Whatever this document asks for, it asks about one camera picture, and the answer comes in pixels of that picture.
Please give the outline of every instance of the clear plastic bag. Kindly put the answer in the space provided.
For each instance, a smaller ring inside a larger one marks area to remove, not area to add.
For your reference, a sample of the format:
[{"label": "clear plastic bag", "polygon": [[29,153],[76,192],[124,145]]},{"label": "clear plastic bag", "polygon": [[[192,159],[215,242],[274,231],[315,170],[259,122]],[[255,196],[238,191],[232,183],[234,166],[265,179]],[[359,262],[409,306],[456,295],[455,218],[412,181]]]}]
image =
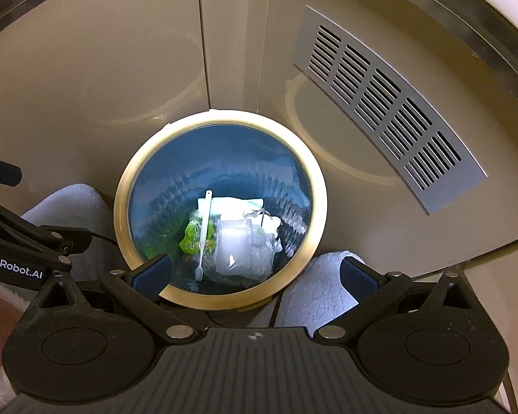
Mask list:
[{"label": "clear plastic bag", "polygon": [[[201,217],[195,210],[180,243],[181,250],[195,265],[199,263],[200,232]],[[266,232],[252,219],[220,221],[216,216],[209,220],[203,274],[217,283],[252,287],[271,276],[275,253],[280,249],[277,234]]]}]

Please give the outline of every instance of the white towel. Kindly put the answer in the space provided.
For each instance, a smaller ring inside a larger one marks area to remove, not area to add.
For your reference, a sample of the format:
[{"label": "white towel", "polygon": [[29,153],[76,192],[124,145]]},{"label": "white towel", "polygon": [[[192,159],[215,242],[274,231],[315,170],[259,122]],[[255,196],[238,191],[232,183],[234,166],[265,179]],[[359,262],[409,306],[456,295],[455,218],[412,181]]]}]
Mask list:
[{"label": "white towel", "polygon": [[[340,263],[349,256],[364,263],[349,251],[330,252],[313,258],[284,291],[275,327],[306,327],[312,335],[318,328],[357,305],[357,301],[340,283]],[[275,300],[270,302],[248,326],[268,326],[275,303]]]}]

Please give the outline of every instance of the beige wall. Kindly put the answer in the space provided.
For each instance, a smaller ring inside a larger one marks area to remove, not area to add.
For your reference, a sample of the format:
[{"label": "beige wall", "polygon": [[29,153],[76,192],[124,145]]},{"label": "beige wall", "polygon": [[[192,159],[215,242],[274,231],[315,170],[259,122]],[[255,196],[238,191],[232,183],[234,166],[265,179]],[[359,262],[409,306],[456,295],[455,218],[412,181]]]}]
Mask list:
[{"label": "beige wall", "polygon": [[[294,65],[305,5],[387,60],[462,138],[488,179],[428,216],[381,153]],[[518,238],[518,102],[463,43],[405,0],[269,0],[259,113],[310,146],[329,194],[319,252],[422,274]]]},{"label": "beige wall", "polygon": [[257,113],[269,0],[201,0],[211,107]]},{"label": "beige wall", "polygon": [[151,135],[207,109],[199,0],[48,0],[0,33],[0,159],[23,170],[0,203],[113,196]]}]

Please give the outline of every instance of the screw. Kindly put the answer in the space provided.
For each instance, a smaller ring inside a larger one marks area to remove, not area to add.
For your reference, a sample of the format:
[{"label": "screw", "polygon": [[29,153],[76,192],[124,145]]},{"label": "screw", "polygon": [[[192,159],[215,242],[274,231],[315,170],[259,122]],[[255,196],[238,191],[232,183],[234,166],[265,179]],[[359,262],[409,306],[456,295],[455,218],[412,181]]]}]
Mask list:
[{"label": "screw", "polygon": [[324,339],[340,339],[345,336],[345,329],[337,325],[326,325],[319,328],[319,334]]},{"label": "screw", "polygon": [[173,339],[187,339],[194,334],[194,329],[188,325],[172,325],[167,328],[167,336]]}]

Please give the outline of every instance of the vent slot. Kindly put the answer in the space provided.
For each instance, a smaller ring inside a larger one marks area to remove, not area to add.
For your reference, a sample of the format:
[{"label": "vent slot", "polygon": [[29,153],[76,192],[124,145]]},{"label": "vent slot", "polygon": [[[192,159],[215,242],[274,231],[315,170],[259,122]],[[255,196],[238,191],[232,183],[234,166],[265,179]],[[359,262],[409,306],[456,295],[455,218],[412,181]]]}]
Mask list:
[{"label": "vent slot", "polygon": [[340,95],[341,99],[348,104],[351,104],[353,96],[356,95],[355,89],[346,82],[345,78],[341,77],[339,72],[334,76],[332,90]]},{"label": "vent slot", "polygon": [[309,59],[309,70],[327,82],[334,66],[341,39],[322,25],[316,33],[315,43]]},{"label": "vent slot", "polygon": [[487,177],[406,79],[311,8],[301,23],[295,63],[365,132],[429,214]]},{"label": "vent slot", "polygon": [[346,45],[344,55],[351,59],[352,62],[357,64],[359,68],[361,68],[364,71],[368,71],[370,61],[367,58],[365,58],[362,54],[360,54],[357,50],[355,50],[353,47]]}]

